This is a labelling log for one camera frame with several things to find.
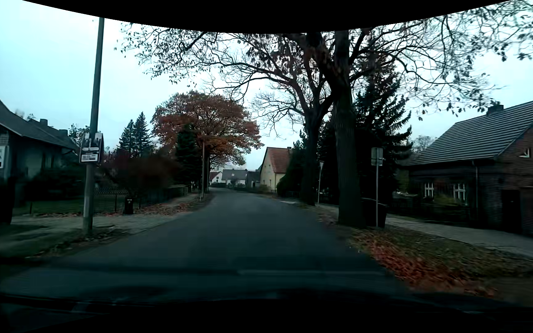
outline sidewalk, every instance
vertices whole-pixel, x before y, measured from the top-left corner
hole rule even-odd
[[[330,212],[335,218],[338,217],[338,207],[328,204],[320,204],[318,208]],[[533,238],[517,235],[514,233],[490,230],[473,229],[444,224],[416,222],[408,217],[388,214],[386,224],[406,228],[414,231],[440,236],[470,245],[482,246],[488,249],[525,255],[533,258]]]
[[[160,205],[165,210],[195,201],[198,201],[198,193],[188,193]],[[93,228],[102,233],[133,235],[187,213],[161,215],[142,210],[133,215],[94,216]],[[71,242],[81,236],[82,221],[81,216],[13,217],[10,225],[0,228],[0,256],[27,257],[57,244]]]

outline evergreen tree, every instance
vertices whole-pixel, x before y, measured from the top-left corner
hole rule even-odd
[[[277,184],[277,193],[284,196],[287,191],[299,192],[303,177],[304,161],[306,159],[306,135],[300,131],[301,140],[293,143],[293,151],[285,176]]]
[[[133,156],[147,156],[152,150],[152,140],[143,112],[133,125]]]
[[[399,132],[411,118],[410,112],[405,115],[407,99],[396,96],[399,87],[396,72],[392,67],[386,67],[370,78],[366,90],[357,94],[355,99],[355,140],[361,195],[375,198],[375,167],[371,165],[371,148],[383,148],[384,161],[379,168],[378,186],[381,202],[388,202],[392,192],[398,188],[398,161],[408,158],[411,149],[411,144],[406,143],[411,128]],[[322,178],[326,180],[323,180],[322,186],[326,183],[330,186],[330,192],[337,194],[337,148],[334,127],[330,122],[322,130],[318,153],[320,160],[324,161]]]
[[[186,185],[190,185],[191,181],[198,182],[202,175],[203,160],[191,125],[185,125],[182,131],[178,133],[175,154],[176,160],[180,164],[176,182]]]
[[[129,157],[133,157],[135,154],[135,139],[134,139],[134,123],[133,119],[129,122],[127,127],[122,131],[122,135],[118,140],[118,148],[127,152]]]

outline window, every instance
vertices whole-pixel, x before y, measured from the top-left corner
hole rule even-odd
[[[466,187],[462,183],[454,184],[454,199],[466,201]]]
[[[425,198],[433,198],[433,182],[425,183]]]

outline road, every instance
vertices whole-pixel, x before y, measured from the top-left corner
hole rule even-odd
[[[0,291],[147,302],[310,283],[404,291],[375,261],[337,239],[312,211],[249,193],[213,192],[213,200],[197,212],[29,269],[3,280]]]

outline tree trunk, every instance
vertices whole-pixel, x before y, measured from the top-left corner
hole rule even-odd
[[[332,110],[335,134],[337,136],[337,166],[339,178],[340,224],[359,226],[363,222],[361,191],[357,172],[357,150],[355,147],[355,111],[349,83],[349,34],[335,32],[335,63],[339,78],[330,85],[337,95]]]
[[[301,191],[300,197],[301,200],[311,206],[314,205],[314,171],[316,170],[316,146],[318,144],[318,126],[309,125],[310,122],[306,119],[307,130],[307,147],[306,147],[306,158],[304,160],[304,170],[303,176],[301,178]]]

